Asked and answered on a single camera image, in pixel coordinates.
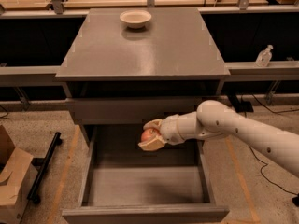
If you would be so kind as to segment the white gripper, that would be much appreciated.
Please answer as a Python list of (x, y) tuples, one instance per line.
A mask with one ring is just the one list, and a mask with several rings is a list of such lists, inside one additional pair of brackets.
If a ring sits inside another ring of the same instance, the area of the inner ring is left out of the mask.
[(178, 131), (178, 115), (169, 116), (166, 119), (154, 119), (143, 126), (144, 130), (155, 129), (161, 135), (156, 135), (150, 139), (140, 142), (138, 145), (144, 151), (156, 151), (165, 144), (178, 145), (184, 142)]

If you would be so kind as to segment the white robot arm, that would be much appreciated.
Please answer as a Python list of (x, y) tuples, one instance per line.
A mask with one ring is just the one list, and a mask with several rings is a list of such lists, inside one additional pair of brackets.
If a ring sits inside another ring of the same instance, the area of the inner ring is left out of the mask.
[(152, 120), (143, 129), (155, 129), (147, 140), (138, 144), (144, 151), (156, 151), (166, 144), (178, 145), (190, 139), (207, 140), (233, 135), (299, 176), (298, 134), (245, 118), (218, 101), (204, 101), (191, 113)]

